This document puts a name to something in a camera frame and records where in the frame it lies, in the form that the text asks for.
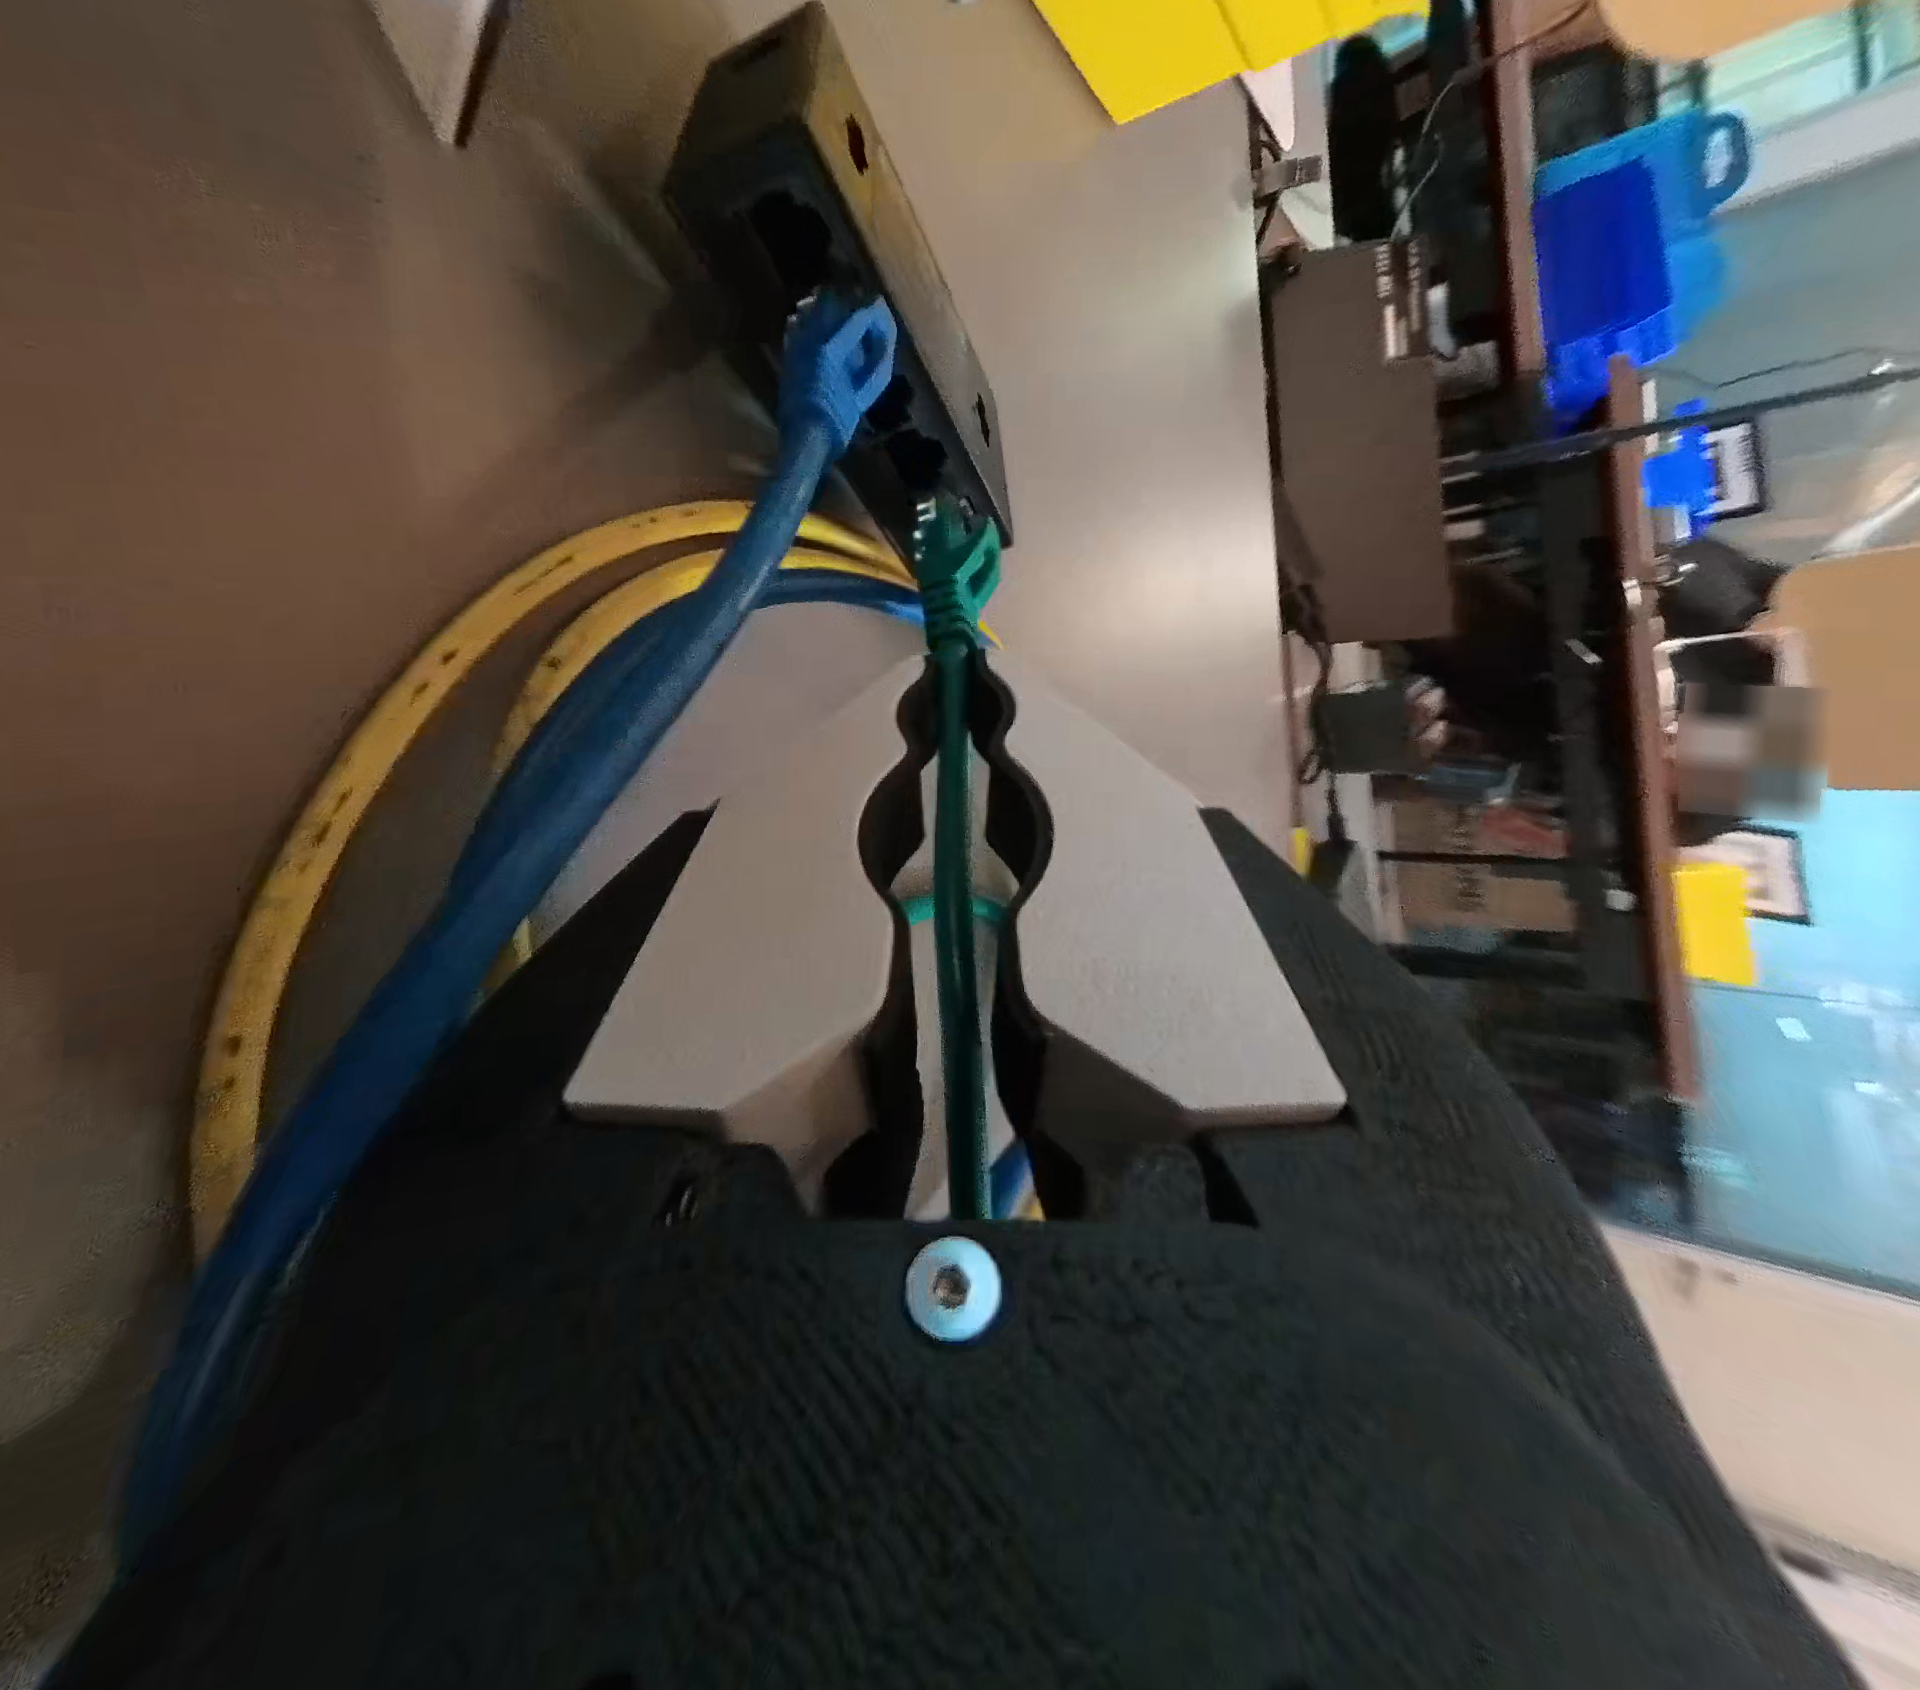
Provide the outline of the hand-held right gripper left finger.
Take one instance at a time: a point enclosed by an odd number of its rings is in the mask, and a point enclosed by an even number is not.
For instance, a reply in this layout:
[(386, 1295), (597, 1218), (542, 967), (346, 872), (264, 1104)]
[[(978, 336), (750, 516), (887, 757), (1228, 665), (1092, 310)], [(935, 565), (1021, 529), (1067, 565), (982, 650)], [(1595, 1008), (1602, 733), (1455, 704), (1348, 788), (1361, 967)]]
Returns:
[(729, 790), (567, 1080), (588, 1125), (773, 1151), (802, 1200), (935, 1213), (935, 1001), (904, 904), (933, 890), (911, 654)]

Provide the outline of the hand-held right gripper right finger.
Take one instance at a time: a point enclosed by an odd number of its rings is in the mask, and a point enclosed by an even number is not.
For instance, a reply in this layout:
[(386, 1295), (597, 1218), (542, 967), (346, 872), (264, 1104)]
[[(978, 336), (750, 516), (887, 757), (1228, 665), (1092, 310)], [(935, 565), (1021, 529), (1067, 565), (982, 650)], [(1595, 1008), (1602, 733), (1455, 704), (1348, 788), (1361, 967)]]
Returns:
[(1341, 1118), (1348, 1090), (1198, 798), (1005, 654), (974, 665), (974, 749), (1005, 890), (990, 1068), (1034, 1187)]

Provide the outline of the black ethernet switch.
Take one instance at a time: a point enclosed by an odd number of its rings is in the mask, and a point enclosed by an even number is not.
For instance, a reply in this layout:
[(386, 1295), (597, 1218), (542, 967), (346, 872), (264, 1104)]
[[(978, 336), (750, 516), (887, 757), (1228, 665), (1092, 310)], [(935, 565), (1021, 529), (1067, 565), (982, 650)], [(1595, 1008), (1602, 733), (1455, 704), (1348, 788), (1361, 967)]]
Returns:
[(996, 393), (822, 2), (709, 64), (662, 197), (717, 294), (729, 358), (767, 410), (809, 298), (833, 290), (889, 306), (893, 383), (841, 475), (902, 554), (920, 506), (938, 496), (1011, 548)]

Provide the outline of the black battery charger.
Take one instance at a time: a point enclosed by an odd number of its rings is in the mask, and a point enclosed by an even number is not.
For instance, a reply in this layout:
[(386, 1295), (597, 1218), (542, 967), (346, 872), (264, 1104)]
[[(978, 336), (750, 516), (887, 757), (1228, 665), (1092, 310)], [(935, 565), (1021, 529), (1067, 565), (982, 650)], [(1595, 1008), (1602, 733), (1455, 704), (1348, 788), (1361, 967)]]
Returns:
[(1309, 704), (1311, 749), (1324, 774), (1425, 777), (1447, 754), (1450, 699), (1423, 676), (1327, 690)]

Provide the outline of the cardboard box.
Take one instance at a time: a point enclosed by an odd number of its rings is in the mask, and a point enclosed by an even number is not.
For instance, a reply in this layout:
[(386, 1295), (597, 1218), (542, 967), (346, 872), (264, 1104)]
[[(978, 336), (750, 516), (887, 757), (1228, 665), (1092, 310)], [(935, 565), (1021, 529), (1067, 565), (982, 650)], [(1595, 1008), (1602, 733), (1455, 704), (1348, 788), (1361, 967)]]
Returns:
[(1562, 821), (1515, 802), (1405, 790), (1375, 802), (1387, 876), (1414, 933), (1570, 937), (1579, 912), (1562, 870)]

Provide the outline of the brown wooden desk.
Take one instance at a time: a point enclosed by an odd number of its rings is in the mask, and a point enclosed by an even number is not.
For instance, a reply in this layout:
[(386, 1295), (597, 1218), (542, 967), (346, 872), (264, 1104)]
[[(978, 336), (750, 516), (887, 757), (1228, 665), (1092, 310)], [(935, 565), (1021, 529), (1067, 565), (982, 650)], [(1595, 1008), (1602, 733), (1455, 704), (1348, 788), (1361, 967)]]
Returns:
[(1524, 0), (1486, 0), (1497, 55), (1486, 83), (1493, 98), (1497, 227), (1505, 290), (1507, 354), (1521, 378), (1544, 375), (1546, 344), (1532, 230), (1534, 118)]
[(1653, 423), (1644, 413), (1643, 375), (1630, 358), (1610, 358), (1606, 383), (1597, 435), (1609, 439), (1609, 448), (1598, 467), (1598, 488), (1621, 611), (1619, 695), (1626, 768), (1623, 818), (1630, 834), (1629, 880), (1637, 894), (1660, 1084), (1668, 1101), (1693, 1104), (1701, 1096), (1701, 1055), (1672, 885), (1679, 846), (1656, 659), (1663, 641), (1655, 594), (1658, 550), (1643, 495), (1643, 462)]

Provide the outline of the grey equipment case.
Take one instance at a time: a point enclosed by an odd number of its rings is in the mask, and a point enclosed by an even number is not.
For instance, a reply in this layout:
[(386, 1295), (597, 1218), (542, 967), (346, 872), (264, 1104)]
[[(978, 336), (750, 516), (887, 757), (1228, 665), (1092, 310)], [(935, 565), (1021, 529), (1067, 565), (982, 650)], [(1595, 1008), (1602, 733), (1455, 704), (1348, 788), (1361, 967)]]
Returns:
[(1281, 563), (1327, 635), (1441, 641), (1444, 537), (1429, 285), (1414, 238), (1305, 253), (1260, 283)]

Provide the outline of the small yellow bin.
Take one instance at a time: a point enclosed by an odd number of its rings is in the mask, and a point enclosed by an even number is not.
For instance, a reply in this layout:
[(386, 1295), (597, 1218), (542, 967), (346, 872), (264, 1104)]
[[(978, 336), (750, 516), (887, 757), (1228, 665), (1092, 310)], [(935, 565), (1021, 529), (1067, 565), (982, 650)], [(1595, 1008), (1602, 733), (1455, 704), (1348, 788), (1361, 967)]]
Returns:
[(1757, 988), (1761, 960), (1751, 933), (1745, 867), (1690, 856), (1672, 867), (1670, 887), (1685, 977), (1701, 985)]

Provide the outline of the framed tag sign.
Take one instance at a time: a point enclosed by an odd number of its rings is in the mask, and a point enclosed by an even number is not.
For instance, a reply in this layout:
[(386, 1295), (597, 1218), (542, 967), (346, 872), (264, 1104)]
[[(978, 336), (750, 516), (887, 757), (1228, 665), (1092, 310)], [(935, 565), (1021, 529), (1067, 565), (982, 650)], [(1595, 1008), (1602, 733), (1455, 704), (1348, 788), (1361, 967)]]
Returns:
[(1706, 496), (1701, 506), (1704, 524), (1738, 522), (1771, 510), (1772, 495), (1761, 423), (1742, 421), (1704, 431), (1701, 456), (1706, 468)]
[(1795, 926), (1813, 924), (1800, 833), (1741, 827), (1719, 841), (1719, 855), (1741, 868), (1747, 917)]

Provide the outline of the blue plastic bins stack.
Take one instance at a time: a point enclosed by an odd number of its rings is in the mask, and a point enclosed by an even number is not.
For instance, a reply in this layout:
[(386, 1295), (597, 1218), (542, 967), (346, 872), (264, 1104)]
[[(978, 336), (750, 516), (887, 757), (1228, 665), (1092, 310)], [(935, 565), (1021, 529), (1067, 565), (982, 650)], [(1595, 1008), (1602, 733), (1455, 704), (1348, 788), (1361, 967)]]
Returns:
[(1556, 435), (1602, 406), (1614, 358), (1651, 371), (1720, 309), (1730, 279), (1716, 216), (1749, 181), (1753, 143), (1741, 115), (1693, 109), (1536, 170), (1543, 393)]

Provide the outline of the small wooden screen board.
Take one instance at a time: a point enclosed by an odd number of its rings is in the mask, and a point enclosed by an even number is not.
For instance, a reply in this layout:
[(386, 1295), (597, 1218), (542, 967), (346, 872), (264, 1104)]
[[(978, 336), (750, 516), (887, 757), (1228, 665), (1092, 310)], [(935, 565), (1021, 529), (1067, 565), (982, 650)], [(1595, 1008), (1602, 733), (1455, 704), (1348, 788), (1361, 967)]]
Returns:
[(1827, 783), (1919, 790), (1919, 547), (1818, 556), (1780, 581), (1772, 615), (1822, 692)]

